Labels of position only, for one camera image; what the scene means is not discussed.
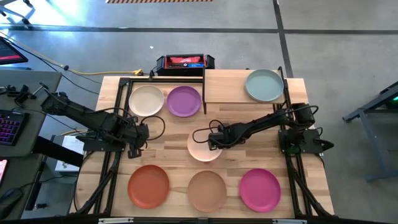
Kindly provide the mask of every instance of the keyboard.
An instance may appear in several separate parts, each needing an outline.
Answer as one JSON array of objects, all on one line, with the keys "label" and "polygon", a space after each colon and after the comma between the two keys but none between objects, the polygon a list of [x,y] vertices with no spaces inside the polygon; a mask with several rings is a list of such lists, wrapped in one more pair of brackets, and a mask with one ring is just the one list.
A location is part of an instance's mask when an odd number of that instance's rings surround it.
[{"label": "keyboard", "polygon": [[28,117],[29,113],[0,110],[0,145],[14,146]]}]

